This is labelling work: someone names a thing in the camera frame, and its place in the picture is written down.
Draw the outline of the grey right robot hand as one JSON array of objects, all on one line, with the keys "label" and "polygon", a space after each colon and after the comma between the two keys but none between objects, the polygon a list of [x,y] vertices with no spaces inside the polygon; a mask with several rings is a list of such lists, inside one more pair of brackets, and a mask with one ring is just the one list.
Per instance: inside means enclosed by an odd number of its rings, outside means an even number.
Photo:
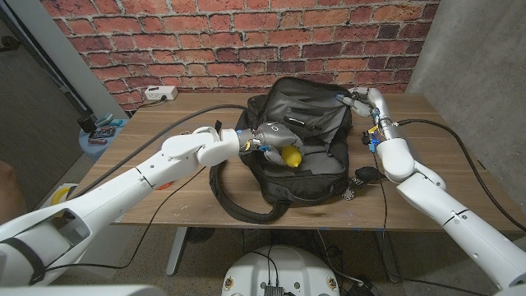
[{"label": "grey right robot hand", "polygon": [[390,120],[390,111],[383,94],[377,88],[353,87],[347,93],[337,93],[335,99],[347,105],[356,115],[371,117],[377,124],[380,120]]}]

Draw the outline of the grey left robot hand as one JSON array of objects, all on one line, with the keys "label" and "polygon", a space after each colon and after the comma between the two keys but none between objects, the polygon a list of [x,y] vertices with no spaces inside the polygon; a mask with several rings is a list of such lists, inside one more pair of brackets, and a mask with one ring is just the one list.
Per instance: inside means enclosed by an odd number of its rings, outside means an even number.
[{"label": "grey left robot hand", "polygon": [[297,168],[305,152],[302,140],[282,123],[262,123],[238,134],[240,152],[258,150],[275,164]]}]

